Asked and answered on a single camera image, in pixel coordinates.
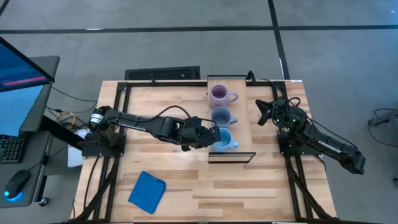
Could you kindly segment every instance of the mug handle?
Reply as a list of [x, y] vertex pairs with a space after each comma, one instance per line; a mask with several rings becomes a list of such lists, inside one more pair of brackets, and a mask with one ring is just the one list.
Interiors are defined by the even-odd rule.
[[237, 123], [237, 122], [238, 122], [237, 118], [231, 118], [231, 121], [228, 123], [228, 125], [231, 125], [231, 124], [234, 124], [234, 123]]
[[228, 96], [230, 96], [230, 95], [234, 95], [235, 96], [235, 98], [233, 98], [233, 99], [228, 99], [228, 103], [232, 103], [232, 102], [235, 102], [236, 100], [238, 100], [239, 99], [239, 95], [238, 95], [238, 93], [236, 93], [236, 92], [234, 92], [234, 91], [229, 91], [228, 92]]
[[239, 143], [237, 141], [232, 140], [231, 147], [236, 149], [238, 146], [239, 146]]

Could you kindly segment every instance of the computer monitor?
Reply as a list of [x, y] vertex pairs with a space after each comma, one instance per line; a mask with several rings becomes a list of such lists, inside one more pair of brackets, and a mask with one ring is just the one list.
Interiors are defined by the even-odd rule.
[[54, 82], [54, 77], [0, 37], [0, 92], [50, 82]]

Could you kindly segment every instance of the wooden table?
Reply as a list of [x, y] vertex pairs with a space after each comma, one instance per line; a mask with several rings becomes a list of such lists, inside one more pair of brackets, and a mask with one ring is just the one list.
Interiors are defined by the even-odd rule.
[[[113, 105], [117, 83], [103, 82], [98, 106]], [[228, 105], [232, 114], [239, 118], [239, 122], [230, 127], [235, 140], [240, 143], [235, 151], [256, 152], [256, 156], [248, 164], [209, 164], [209, 148], [182, 152], [180, 146], [160, 142], [147, 133], [130, 129], [127, 131], [126, 151], [120, 159], [112, 222], [295, 220], [285, 161], [279, 154], [276, 138], [278, 129], [272, 122], [264, 126], [257, 124], [261, 114], [254, 101], [272, 101], [271, 88], [246, 88], [244, 80], [209, 80], [208, 86], [211, 88], [216, 83], [223, 83], [239, 93], [239, 100]], [[309, 114], [303, 83], [288, 80], [285, 84], [289, 98], [300, 97], [300, 107]], [[207, 99], [206, 87], [132, 87], [128, 113], [151, 117], [170, 105], [180, 105], [192, 116], [208, 118], [211, 109]], [[182, 111], [176, 108], [163, 115], [185, 118]], [[323, 164], [314, 156], [302, 156], [302, 160], [309, 191], [326, 212], [335, 216]], [[75, 197], [76, 214], [83, 210], [87, 181], [94, 161], [95, 158], [84, 161]], [[102, 159], [93, 173], [88, 202], [98, 189], [101, 165]], [[146, 213], [127, 201], [142, 171], [167, 184], [154, 214]], [[298, 189], [297, 192], [301, 214], [305, 217], [303, 198]], [[106, 192], [100, 218], [104, 217], [107, 198]]]

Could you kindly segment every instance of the mug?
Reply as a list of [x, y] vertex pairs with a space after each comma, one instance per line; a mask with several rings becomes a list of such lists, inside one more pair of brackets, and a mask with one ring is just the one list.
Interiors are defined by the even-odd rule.
[[[234, 95], [235, 98], [229, 99], [230, 95]], [[239, 95], [234, 91], [228, 91], [223, 85], [215, 85], [210, 91], [210, 107], [225, 107], [227, 103], [235, 102], [239, 98]]]
[[231, 112], [227, 108], [216, 108], [211, 112], [211, 119], [216, 122], [217, 126], [226, 128], [231, 124], [238, 122], [238, 119], [232, 117]]
[[239, 143], [234, 141], [231, 132], [226, 128], [220, 128], [220, 137], [221, 140], [212, 145], [214, 151], [225, 151], [229, 148], [236, 149], [239, 146]]

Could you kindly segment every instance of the purple mug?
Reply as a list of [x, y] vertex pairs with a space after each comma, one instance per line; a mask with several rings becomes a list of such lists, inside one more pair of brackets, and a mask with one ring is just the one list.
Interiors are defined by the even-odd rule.
[[[230, 95], [234, 95], [235, 98], [229, 99]], [[209, 105], [211, 108], [225, 107], [227, 103], [235, 102], [239, 98], [239, 95], [234, 91], [228, 91], [223, 85], [215, 85], [210, 91]]]

